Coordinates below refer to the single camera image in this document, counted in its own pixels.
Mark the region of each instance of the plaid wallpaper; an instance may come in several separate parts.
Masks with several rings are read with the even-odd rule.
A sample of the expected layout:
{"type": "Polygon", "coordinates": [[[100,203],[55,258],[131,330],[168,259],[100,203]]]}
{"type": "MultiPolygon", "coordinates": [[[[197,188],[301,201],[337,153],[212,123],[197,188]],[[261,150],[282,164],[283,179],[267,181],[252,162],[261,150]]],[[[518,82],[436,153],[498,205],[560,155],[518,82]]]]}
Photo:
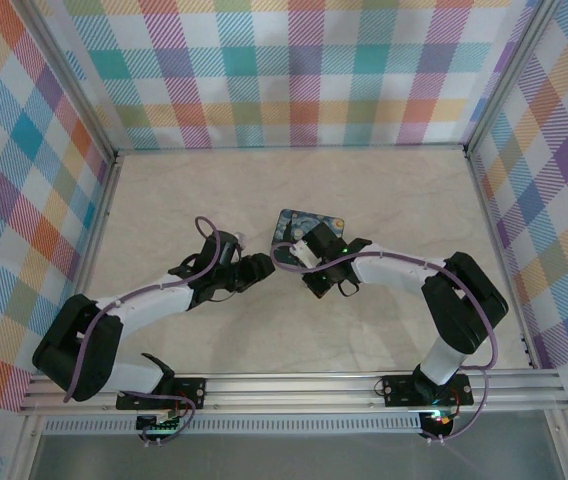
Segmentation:
{"type": "Polygon", "coordinates": [[[460,143],[536,3],[35,1],[135,149],[460,143]]]}
{"type": "Polygon", "coordinates": [[[0,0],[0,476],[31,355],[68,296],[106,162],[8,0],[0,0]]]}
{"type": "Polygon", "coordinates": [[[568,0],[475,167],[542,365],[568,390],[568,0]]]}

